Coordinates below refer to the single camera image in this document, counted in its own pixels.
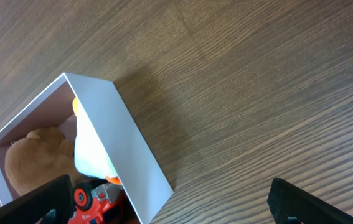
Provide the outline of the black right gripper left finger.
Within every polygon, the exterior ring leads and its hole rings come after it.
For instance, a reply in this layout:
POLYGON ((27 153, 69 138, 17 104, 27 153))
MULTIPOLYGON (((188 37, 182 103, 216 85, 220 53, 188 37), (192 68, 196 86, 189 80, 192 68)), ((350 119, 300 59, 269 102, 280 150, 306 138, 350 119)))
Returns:
POLYGON ((0 207, 0 223, 68 223, 72 215, 73 188, 68 175, 0 207))

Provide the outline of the white cardboard box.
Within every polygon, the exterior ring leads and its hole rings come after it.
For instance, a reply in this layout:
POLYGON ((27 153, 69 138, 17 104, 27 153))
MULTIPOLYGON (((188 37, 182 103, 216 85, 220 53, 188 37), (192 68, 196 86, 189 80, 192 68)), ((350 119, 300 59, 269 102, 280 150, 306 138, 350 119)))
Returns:
POLYGON ((10 144, 28 132, 57 126, 73 141, 72 101, 78 98, 92 141, 112 162, 140 223, 149 223, 173 194, 163 171, 134 122, 113 82, 63 73, 0 130, 0 204, 18 195, 4 171, 10 144))

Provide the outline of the brown plush toy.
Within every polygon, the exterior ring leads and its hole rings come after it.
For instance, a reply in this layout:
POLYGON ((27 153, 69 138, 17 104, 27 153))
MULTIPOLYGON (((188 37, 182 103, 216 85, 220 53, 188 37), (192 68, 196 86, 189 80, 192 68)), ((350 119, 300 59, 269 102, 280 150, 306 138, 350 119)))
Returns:
POLYGON ((73 143, 56 127, 36 129, 12 143, 5 171, 20 196, 61 175, 68 175, 73 185, 83 177, 75 167, 73 143))

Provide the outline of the red toy fire truck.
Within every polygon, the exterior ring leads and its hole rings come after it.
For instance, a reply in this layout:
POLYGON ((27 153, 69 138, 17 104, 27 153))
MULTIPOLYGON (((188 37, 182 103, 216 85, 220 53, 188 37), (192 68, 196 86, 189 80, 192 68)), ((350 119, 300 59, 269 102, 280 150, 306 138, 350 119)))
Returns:
POLYGON ((114 224, 125 216, 125 193, 120 185, 83 182, 73 192, 74 213, 68 224, 114 224))

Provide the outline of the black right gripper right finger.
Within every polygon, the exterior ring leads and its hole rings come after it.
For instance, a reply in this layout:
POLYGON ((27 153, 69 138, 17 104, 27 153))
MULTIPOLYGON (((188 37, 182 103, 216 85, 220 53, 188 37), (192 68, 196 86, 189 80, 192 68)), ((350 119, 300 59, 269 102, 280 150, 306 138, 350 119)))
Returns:
POLYGON ((353 216, 281 178, 273 179, 267 204, 277 224, 353 224, 353 216))

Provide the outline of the white plush duck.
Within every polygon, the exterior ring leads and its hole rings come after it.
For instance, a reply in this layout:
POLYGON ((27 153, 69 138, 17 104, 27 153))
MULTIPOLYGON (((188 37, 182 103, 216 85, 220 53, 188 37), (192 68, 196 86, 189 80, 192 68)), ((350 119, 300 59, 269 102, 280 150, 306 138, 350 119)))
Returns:
POLYGON ((77 170, 86 176, 121 185, 121 180, 78 98, 72 101, 76 116, 74 161, 77 170))

